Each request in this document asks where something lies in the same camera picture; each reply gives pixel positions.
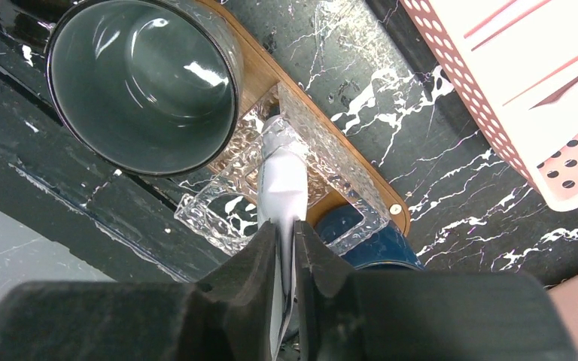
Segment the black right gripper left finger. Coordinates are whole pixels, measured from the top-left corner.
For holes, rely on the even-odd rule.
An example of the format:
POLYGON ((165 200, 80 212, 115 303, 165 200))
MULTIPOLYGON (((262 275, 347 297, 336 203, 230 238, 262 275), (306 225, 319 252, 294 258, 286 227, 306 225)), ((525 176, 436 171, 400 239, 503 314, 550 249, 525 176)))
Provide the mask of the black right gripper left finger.
POLYGON ((0 360, 271 360, 278 229, 196 283, 34 281, 0 301, 0 360))

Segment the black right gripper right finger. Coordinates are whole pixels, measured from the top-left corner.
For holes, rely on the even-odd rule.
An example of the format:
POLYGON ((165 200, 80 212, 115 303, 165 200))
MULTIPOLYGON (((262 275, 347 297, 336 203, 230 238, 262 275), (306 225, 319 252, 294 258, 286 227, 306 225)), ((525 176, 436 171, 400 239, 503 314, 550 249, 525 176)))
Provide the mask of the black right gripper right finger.
POLYGON ((356 270, 294 224, 304 360, 577 360, 538 280, 516 273, 356 270))

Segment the dark blue cup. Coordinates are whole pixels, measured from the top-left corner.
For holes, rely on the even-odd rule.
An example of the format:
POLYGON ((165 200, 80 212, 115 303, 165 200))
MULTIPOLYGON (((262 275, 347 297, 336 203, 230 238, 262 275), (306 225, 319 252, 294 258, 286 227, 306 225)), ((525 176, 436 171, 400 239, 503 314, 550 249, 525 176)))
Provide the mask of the dark blue cup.
MULTIPOLYGON (((327 213, 316 224, 315 231, 325 244, 330 245, 361 220, 362 215, 352 205, 342 205, 327 213)), ((424 270, 409 242, 393 222, 341 257, 358 270, 424 270)))

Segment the clear plastic dimpled tray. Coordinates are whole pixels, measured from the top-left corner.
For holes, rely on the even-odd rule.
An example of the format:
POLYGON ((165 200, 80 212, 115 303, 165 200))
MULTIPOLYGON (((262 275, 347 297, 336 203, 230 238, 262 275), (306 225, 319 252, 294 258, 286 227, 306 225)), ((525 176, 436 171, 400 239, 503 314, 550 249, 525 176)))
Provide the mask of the clear plastic dimpled tray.
POLYGON ((349 252, 391 219, 367 168, 285 83, 267 91, 239 121, 216 175, 184 195, 175 218, 232 256, 250 241, 247 229, 267 221, 304 220, 335 193, 360 215, 330 242, 349 252))

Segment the white toothpaste tube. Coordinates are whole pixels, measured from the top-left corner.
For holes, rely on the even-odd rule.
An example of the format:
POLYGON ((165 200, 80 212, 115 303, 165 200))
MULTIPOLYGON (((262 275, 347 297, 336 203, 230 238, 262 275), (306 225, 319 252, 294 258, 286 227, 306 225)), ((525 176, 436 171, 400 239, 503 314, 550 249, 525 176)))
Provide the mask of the white toothpaste tube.
POLYGON ((308 204, 307 170, 299 149, 301 144, 286 133, 280 115, 263 126, 262 163, 257 174, 257 220, 277 227, 275 271, 269 342, 271 359, 278 357, 289 327, 296 295, 294 223, 306 219, 308 204))

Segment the dark grey cup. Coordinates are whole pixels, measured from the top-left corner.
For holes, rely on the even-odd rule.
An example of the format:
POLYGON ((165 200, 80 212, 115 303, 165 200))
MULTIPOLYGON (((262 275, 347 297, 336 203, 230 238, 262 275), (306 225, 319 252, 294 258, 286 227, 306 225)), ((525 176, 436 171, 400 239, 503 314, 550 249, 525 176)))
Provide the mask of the dark grey cup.
POLYGON ((0 32, 44 54, 64 126, 124 171, 195 171, 235 132, 242 51, 198 1, 0 1, 0 32))

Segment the oval wooden tray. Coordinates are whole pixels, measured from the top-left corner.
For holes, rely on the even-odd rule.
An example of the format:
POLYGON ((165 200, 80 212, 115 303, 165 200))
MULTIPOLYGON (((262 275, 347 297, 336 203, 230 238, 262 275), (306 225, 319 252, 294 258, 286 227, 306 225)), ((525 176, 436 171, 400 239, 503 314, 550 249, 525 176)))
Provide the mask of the oval wooden tray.
POLYGON ((252 115, 255 108, 278 102, 291 128, 309 146, 308 172, 312 179, 308 222, 314 225, 327 211, 350 203, 354 190, 379 217, 394 222, 408 235, 411 216, 402 197, 226 8, 216 1, 204 1, 203 5, 226 20, 244 56, 242 117, 252 115))

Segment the pink perforated plastic basket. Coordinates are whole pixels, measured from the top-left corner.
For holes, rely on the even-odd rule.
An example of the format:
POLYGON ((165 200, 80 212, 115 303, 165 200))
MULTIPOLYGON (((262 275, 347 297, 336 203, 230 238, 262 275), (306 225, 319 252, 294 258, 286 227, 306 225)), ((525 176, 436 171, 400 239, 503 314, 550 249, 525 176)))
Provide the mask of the pink perforated plastic basket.
POLYGON ((402 0, 495 153, 578 208, 578 1, 402 0))

